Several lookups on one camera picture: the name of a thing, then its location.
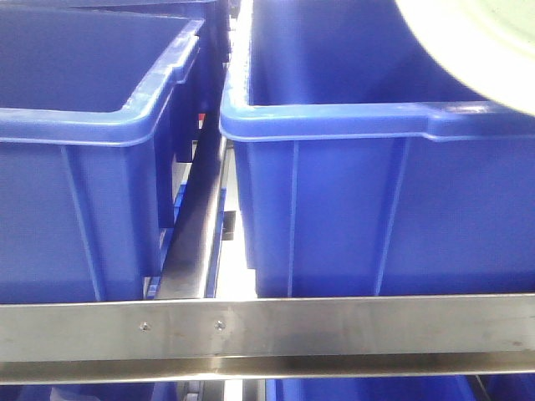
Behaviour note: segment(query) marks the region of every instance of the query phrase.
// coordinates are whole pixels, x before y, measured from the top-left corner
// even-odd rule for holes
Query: metal support beam
[[[226,181],[227,140],[219,114],[207,114],[164,262],[157,299],[204,298],[217,214]]]
[[[535,295],[0,307],[0,383],[535,372]]]

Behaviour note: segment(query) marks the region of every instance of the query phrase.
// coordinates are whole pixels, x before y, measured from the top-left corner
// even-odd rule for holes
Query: stainless steel rail
[[[535,295],[0,307],[0,383],[535,372]]]
[[[164,262],[157,299],[204,298],[217,230],[227,141],[219,116],[208,114],[191,165],[181,211]]]

